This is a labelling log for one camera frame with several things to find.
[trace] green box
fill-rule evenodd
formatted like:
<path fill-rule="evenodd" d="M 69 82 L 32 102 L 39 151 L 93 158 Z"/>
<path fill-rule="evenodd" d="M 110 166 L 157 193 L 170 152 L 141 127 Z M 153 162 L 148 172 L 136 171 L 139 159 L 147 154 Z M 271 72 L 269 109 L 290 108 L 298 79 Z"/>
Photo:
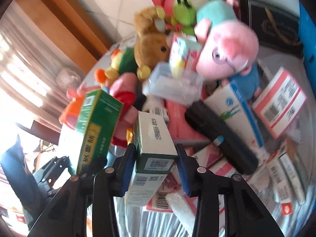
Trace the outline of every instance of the green box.
<path fill-rule="evenodd" d="M 134 128 L 136 173 L 168 174 L 178 153 L 163 117 L 139 112 Z"/>
<path fill-rule="evenodd" d="M 75 128 L 71 174 L 80 174 L 92 161 L 107 155 L 123 105 L 102 89 L 87 93 Z"/>

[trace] screw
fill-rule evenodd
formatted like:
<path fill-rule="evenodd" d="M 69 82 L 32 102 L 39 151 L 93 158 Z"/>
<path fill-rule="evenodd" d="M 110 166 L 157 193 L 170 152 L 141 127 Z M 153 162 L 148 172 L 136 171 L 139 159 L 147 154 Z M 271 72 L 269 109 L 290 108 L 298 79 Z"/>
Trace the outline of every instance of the screw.
<path fill-rule="evenodd" d="M 114 168 L 113 167 L 107 167 L 106 169 L 105 169 L 105 173 L 108 173 L 108 174 L 111 174 L 111 173 L 113 173 L 114 172 Z"/>
<path fill-rule="evenodd" d="M 201 174 L 203 174 L 203 173 L 205 173 L 206 172 L 206 168 L 204 168 L 204 167 L 198 167 L 197 168 L 197 171 L 199 172 L 199 173 L 201 173 Z"/>
<path fill-rule="evenodd" d="M 234 179 L 235 181 L 240 181 L 240 180 L 241 180 L 241 176 L 235 174 L 235 175 L 233 175 L 233 179 Z"/>
<path fill-rule="evenodd" d="M 70 181 L 72 181 L 72 182 L 78 181 L 78 179 L 79 179 L 79 176 L 78 176 L 78 175 L 72 175 L 72 176 L 70 177 Z"/>

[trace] cluttered pile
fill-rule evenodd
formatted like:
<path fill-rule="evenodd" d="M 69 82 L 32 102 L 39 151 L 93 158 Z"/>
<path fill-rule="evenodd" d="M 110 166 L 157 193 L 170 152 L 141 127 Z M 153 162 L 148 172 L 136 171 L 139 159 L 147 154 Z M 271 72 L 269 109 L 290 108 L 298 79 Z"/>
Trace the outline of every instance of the cluttered pile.
<path fill-rule="evenodd" d="M 197 198 L 181 189 L 181 143 L 200 166 L 238 172 L 258 195 L 272 179 L 275 201 L 291 214 L 295 199 L 305 203 L 308 177 L 293 129 L 307 97 L 286 69 L 267 77 L 257 63 L 265 37 L 240 20 L 245 0 L 152 1 L 134 16 L 135 45 L 112 49 L 110 67 L 95 71 L 98 85 L 68 91 L 73 100 L 60 121 L 79 133 L 73 174 L 104 167 L 110 145 L 134 143 L 126 206 L 173 212 L 190 233 Z M 222 195 L 219 214 L 222 228 Z"/>

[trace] pink pig plush toy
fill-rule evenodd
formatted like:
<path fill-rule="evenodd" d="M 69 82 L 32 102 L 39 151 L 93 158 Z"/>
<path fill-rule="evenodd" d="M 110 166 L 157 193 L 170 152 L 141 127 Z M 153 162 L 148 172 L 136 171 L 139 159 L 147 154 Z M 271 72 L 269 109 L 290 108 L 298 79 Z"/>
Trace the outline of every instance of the pink pig plush toy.
<path fill-rule="evenodd" d="M 127 129 L 133 128 L 138 116 L 138 110 L 133 106 L 138 78 L 134 73 L 122 74 L 111 86 L 109 94 L 124 103 L 121 117 L 117 124 L 112 144 L 127 147 Z"/>
<path fill-rule="evenodd" d="M 205 79 L 221 80 L 223 85 L 235 80 L 250 100 L 261 93 L 254 63 L 259 42 L 255 32 L 236 18 L 233 5 L 238 5 L 236 0 L 211 0 L 197 12 L 194 30 L 204 47 L 196 71 Z"/>

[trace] brown plush bear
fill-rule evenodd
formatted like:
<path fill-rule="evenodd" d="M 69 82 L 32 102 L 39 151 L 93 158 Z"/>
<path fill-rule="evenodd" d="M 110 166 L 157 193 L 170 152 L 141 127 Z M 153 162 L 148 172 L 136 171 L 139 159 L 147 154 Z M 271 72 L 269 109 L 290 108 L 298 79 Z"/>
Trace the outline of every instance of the brown plush bear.
<path fill-rule="evenodd" d="M 139 80 L 146 80 L 159 61 L 168 61 L 171 40 L 165 34 L 165 13 L 161 7 L 148 7 L 134 15 L 139 39 L 134 46 Z"/>
<path fill-rule="evenodd" d="M 170 42 L 170 37 L 163 33 L 147 34 L 137 40 L 134 56 L 139 80 L 146 80 L 159 61 L 169 60 Z"/>

